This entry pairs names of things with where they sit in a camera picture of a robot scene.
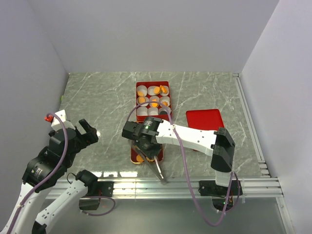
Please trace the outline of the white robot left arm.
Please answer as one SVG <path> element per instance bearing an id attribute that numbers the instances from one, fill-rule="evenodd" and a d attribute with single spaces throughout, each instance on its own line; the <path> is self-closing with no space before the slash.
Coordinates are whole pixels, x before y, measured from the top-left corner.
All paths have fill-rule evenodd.
<path id="1" fill-rule="evenodd" d="M 79 124 L 85 130 L 81 134 L 67 119 L 65 110 L 48 113 L 45 120 L 52 127 L 49 144 L 27 164 L 19 198 L 1 230 L 2 234 L 46 234 L 71 205 L 85 195 L 94 195 L 98 190 L 98 178 L 90 171 L 83 170 L 77 173 L 75 180 L 52 203 L 51 208 L 40 211 L 47 195 L 72 166 L 76 154 L 98 142 L 96 128 L 81 119 Z"/>

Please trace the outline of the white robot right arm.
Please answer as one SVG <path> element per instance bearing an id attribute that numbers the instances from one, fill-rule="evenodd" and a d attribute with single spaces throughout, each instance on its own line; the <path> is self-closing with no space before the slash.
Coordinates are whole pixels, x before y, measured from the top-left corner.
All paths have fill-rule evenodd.
<path id="1" fill-rule="evenodd" d="M 204 153 L 212 158 L 215 171 L 215 190 L 225 195 L 231 190 L 230 176 L 235 142 L 225 128 L 199 130 L 171 124 L 169 121 L 147 117 L 142 123 L 127 121 L 122 136 L 131 140 L 143 157 L 153 160 L 164 144 L 180 145 Z"/>

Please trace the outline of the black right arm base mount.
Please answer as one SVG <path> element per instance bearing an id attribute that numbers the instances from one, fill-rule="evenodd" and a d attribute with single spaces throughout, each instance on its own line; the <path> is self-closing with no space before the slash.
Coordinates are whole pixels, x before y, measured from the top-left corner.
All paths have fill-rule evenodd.
<path id="1" fill-rule="evenodd" d="M 211 196 L 213 207 L 217 211 L 222 211 L 226 200 L 227 187 L 216 185 L 212 180 L 199 181 L 200 196 Z M 233 180 L 230 186 L 229 198 L 226 206 L 226 212 L 229 212 L 238 203 L 239 197 L 243 195 L 241 182 Z"/>

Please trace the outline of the orange round cookie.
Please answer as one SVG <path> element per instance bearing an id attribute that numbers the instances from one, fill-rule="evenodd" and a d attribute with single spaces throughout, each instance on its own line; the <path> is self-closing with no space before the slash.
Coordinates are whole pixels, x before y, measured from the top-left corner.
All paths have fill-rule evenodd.
<path id="1" fill-rule="evenodd" d="M 154 94 L 155 95 L 158 95 L 160 93 L 160 91 L 161 91 L 160 87 L 155 87 L 154 88 Z"/>

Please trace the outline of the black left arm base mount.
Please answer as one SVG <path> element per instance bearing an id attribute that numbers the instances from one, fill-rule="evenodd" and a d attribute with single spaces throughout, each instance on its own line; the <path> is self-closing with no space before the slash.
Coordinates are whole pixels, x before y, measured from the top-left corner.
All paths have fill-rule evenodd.
<path id="1" fill-rule="evenodd" d="M 116 206 L 116 202 L 112 198 L 113 189 L 114 182 L 98 181 L 92 185 L 91 188 L 88 189 L 87 194 L 80 199 L 79 208 L 83 211 L 96 211 L 106 202 L 112 204 L 111 208 L 107 211 L 112 211 Z"/>

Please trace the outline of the silver slotted tongs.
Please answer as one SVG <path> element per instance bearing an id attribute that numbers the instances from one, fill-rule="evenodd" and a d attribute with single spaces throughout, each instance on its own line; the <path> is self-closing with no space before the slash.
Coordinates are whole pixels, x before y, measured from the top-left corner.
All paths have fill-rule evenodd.
<path id="1" fill-rule="evenodd" d="M 150 151 L 141 150 L 136 146 L 136 152 L 139 153 L 144 159 L 144 163 L 151 169 L 154 175 L 159 179 L 161 184 L 165 185 L 168 183 L 165 174 L 163 173 L 160 162 L 157 159 L 157 155 L 161 151 L 162 146 L 157 146 Z"/>

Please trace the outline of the red box lid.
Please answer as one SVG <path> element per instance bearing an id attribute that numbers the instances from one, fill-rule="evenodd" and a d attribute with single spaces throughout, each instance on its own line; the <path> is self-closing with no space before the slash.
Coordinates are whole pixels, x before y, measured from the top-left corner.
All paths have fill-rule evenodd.
<path id="1" fill-rule="evenodd" d="M 212 156 L 216 147 L 227 146 L 227 131 L 218 109 L 188 110 L 186 118 L 190 128 L 186 147 Z"/>

